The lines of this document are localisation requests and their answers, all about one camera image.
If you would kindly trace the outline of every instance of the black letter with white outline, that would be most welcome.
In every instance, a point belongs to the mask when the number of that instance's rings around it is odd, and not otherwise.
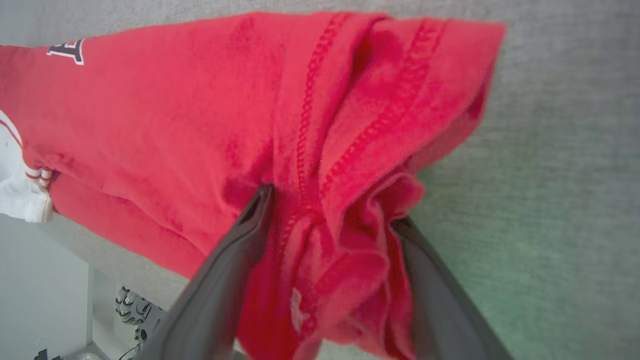
[[[65,42],[64,44],[54,45],[49,48],[47,51],[47,55],[60,55],[66,56],[68,58],[73,58],[76,62],[76,65],[84,65],[84,61],[82,59],[82,41],[84,39],[80,39],[78,41],[70,41]]]

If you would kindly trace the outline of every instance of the white wall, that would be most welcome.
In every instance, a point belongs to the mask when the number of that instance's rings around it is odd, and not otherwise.
[[[64,356],[91,343],[93,269],[44,225],[0,215],[0,359]]]

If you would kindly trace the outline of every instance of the white garment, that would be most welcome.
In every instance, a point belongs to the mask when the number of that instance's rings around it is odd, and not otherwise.
[[[51,175],[23,162],[22,138],[0,110],[0,214],[28,222],[51,221],[53,203],[47,190]]]

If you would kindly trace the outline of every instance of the cable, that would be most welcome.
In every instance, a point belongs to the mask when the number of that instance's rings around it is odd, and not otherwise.
[[[124,359],[124,357],[127,356],[128,353],[132,352],[133,350],[136,350],[139,346],[140,346],[140,344],[130,348],[129,351],[127,351],[126,353],[122,354],[122,356],[120,356],[120,358],[118,360]]]

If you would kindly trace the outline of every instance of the red garment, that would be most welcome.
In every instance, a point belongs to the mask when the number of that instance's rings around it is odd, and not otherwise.
[[[277,189],[239,325],[256,359],[319,340],[413,359],[389,229],[415,173],[478,125],[504,28],[253,13],[0,48],[0,110],[57,210],[191,276],[261,183]]]

